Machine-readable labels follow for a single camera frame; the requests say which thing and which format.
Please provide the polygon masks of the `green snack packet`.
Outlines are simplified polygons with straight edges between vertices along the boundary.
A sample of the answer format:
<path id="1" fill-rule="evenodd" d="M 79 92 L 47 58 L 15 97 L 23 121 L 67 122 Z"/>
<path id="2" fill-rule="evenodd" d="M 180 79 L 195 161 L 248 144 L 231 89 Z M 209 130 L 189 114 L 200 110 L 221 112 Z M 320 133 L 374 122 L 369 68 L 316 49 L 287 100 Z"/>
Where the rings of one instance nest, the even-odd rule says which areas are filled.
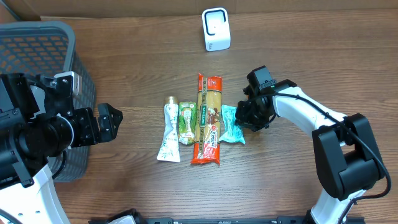
<path id="1" fill-rule="evenodd" d="M 178 108 L 178 140 L 184 145 L 195 142 L 197 121 L 197 104 L 195 102 L 180 102 Z"/>

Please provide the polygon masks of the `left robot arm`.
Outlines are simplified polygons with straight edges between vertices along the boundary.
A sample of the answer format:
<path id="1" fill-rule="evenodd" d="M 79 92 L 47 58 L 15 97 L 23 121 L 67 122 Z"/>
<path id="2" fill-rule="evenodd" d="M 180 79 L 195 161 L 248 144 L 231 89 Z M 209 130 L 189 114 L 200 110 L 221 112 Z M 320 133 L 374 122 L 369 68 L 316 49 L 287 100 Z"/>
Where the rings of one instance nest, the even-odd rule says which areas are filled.
<path id="1" fill-rule="evenodd" d="M 68 223 L 54 186 L 67 150 L 114 140 L 121 111 L 99 104 L 76 109 L 81 76 L 1 75 L 1 220 L 4 223 Z"/>

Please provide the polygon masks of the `orange spaghetti packet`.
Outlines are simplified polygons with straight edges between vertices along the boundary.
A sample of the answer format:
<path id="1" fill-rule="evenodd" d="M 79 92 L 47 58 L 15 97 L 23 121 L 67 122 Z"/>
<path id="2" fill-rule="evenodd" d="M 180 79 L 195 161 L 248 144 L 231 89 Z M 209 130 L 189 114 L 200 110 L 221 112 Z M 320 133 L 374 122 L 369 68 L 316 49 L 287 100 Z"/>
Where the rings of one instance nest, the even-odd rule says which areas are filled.
<path id="1" fill-rule="evenodd" d="M 192 164 L 220 164 L 222 81 L 198 75 L 197 118 Z"/>

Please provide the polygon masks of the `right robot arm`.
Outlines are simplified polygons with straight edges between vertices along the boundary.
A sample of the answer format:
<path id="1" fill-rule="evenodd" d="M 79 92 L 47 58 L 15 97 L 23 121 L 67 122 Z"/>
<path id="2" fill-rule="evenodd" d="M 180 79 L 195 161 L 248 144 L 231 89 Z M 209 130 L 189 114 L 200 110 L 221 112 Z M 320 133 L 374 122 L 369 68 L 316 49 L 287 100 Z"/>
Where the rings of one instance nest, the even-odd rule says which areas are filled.
<path id="1" fill-rule="evenodd" d="M 323 187 L 302 223 L 349 223 L 347 214 L 360 200 L 382 198 L 392 180 L 382 161 L 368 119 L 347 116 L 306 95 L 293 81 L 277 82 L 267 67 L 247 75 L 235 123 L 251 131 L 268 128 L 276 117 L 289 120 L 313 141 L 318 179 Z"/>

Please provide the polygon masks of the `teal packet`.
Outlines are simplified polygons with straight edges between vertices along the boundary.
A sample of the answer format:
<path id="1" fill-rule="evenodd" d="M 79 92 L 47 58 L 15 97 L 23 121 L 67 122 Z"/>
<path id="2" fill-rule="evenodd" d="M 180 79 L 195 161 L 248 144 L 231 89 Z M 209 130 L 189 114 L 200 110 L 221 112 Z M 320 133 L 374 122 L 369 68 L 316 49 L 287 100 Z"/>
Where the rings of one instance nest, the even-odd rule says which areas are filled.
<path id="1" fill-rule="evenodd" d="M 245 144 L 243 128 L 237 124 L 236 121 L 236 110 L 237 107 L 222 105 L 221 115 L 224 122 L 224 133 L 220 137 L 220 141 L 228 143 L 240 142 Z"/>

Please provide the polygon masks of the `white tube with gold cap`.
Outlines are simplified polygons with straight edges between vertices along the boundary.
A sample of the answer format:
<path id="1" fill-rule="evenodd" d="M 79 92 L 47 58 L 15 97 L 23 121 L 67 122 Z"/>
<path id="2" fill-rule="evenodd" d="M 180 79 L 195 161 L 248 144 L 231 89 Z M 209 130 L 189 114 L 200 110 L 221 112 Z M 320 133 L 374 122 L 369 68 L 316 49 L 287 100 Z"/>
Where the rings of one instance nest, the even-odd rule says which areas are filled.
<path id="1" fill-rule="evenodd" d="M 174 96 L 168 96 L 165 98 L 164 119 L 164 135 L 157 155 L 157 160 L 166 162 L 180 162 L 177 127 L 178 100 Z"/>

